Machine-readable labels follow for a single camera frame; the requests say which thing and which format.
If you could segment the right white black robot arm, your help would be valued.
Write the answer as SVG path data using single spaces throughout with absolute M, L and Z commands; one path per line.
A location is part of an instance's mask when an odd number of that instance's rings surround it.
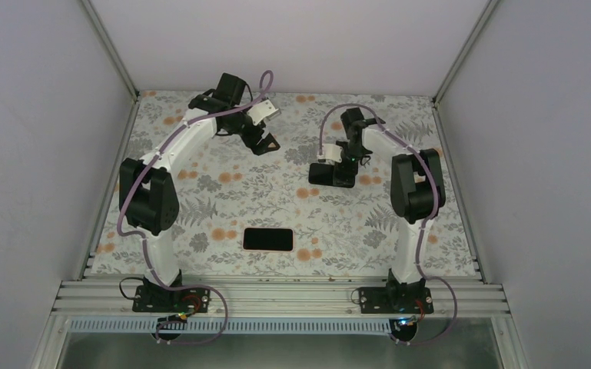
M 360 104 L 343 104 L 340 121 L 346 140 L 320 143 L 319 165 L 332 187 L 352 188 L 359 167 L 377 155 L 390 165 L 390 204 L 399 221 L 397 253 L 383 287 L 359 288 L 364 314 L 412 313 L 429 303 L 430 279 L 421 267 L 422 246 L 431 221 L 446 201 L 440 155 L 417 150 L 388 130 L 377 116 L 367 118 Z

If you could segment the black phone with pink edge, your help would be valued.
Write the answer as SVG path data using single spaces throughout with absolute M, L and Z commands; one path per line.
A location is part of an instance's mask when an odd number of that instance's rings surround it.
M 288 228 L 245 228 L 242 248 L 245 251 L 291 252 L 294 231 Z

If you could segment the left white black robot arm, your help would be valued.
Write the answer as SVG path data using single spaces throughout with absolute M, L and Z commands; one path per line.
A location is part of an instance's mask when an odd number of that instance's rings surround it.
M 142 291 L 163 311 L 177 309 L 184 293 L 170 232 L 180 211 L 174 186 L 178 172 L 217 135 L 239 136 L 256 156 L 278 150 L 265 123 L 277 111 L 267 97 L 273 80 L 274 73 L 266 70 L 258 96 L 243 104 L 247 82 L 222 74 L 216 88 L 189 102 L 181 122 L 159 146 L 139 159 L 126 158 L 119 167 L 117 231 L 122 237 L 140 237 L 147 268 Z

